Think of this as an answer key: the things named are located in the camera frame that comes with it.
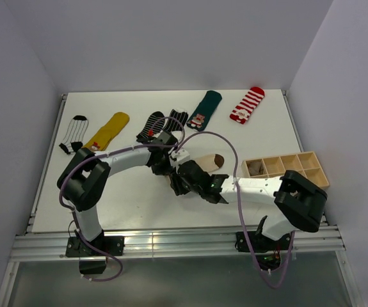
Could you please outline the black vertical-striped ankle sock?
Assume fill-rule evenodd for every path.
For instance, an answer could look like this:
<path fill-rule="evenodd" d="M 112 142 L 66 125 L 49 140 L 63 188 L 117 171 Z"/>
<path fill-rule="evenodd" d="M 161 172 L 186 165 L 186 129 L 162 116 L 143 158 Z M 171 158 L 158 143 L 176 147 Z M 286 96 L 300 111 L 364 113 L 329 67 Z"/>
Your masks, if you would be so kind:
<path fill-rule="evenodd" d="M 172 109 L 163 130 L 167 132 L 182 131 L 188 117 L 189 115 L 186 111 Z"/>

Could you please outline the tan sock with maroon stripes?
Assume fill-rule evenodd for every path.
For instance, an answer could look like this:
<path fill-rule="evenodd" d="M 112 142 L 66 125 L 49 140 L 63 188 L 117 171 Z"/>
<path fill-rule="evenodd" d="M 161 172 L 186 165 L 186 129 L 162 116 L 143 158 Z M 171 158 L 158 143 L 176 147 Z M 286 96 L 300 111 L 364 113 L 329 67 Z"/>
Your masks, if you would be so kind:
<path fill-rule="evenodd" d="M 247 163 L 248 173 L 251 177 L 265 175 L 264 163 L 262 160 L 248 161 Z"/>

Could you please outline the cream and brown sock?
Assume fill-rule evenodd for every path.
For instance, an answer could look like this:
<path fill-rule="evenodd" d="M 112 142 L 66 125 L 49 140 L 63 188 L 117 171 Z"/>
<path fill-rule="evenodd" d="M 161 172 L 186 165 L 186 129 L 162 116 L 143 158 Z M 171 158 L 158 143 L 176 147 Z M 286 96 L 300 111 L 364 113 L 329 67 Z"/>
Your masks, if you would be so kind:
<path fill-rule="evenodd" d="M 218 153 L 211 153 L 190 160 L 196 169 L 206 173 L 213 173 L 222 168 L 225 158 Z"/>

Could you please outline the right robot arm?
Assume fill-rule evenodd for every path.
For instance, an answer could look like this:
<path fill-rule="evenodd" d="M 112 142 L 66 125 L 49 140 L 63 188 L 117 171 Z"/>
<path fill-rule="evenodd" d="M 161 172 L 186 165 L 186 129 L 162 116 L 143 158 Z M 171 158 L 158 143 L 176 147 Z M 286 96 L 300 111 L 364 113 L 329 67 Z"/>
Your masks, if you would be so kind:
<path fill-rule="evenodd" d="M 294 230 L 316 233 L 327 201 L 323 189 L 294 170 L 271 178 L 236 178 L 210 175 L 189 160 L 176 167 L 171 184 L 177 196 L 191 192 L 213 204 L 246 201 L 276 207 L 276 214 L 266 216 L 256 233 L 257 245 L 262 249 L 272 248 Z"/>

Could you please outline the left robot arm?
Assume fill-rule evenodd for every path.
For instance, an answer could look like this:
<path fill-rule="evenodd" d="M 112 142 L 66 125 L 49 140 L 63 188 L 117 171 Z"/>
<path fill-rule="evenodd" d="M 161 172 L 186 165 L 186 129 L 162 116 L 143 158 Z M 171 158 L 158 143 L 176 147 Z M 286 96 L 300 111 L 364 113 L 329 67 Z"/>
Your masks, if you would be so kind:
<path fill-rule="evenodd" d="M 59 203 L 69 209 L 82 236 L 81 249 L 88 255 L 99 254 L 104 247 L 97 204 L 108 178 L 138 166 L 158 166 L 168 161 L 168 153 L 178 143 L 169 132 L 144 139 L 115 151 L 93 152 L 80 149 L 60 175 L 57 186 Z"/>

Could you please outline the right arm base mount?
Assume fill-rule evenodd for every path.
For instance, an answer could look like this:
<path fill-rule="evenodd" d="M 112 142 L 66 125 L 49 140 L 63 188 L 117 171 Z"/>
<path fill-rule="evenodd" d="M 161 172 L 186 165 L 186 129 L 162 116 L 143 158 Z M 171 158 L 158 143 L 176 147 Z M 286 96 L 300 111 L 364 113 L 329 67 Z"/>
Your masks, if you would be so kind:
<path fill-rule="evenodd" d="M 259 269 L 269 272 L 275 271 L 282 266 L 281 252 L 289 249 L 291 235 L 288 233 L 279 240 L 269 239 L 255 232 L 248 232 L 248 238 Z"/>

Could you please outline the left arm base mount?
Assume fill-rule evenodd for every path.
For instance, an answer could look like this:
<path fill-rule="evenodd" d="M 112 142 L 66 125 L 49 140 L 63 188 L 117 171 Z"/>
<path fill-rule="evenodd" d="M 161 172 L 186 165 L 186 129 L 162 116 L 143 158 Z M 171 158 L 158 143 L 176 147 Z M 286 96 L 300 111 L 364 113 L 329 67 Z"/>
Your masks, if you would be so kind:
<path fill-rule="evenodd" d="M 65 251 L 66 258 L 79 259 L 79 272 L 84 275 L 102 274 L 111 256 L 122 256 L 124 236 L 101 236 L 86 244 L 80 237 L 70 237 Z"/>

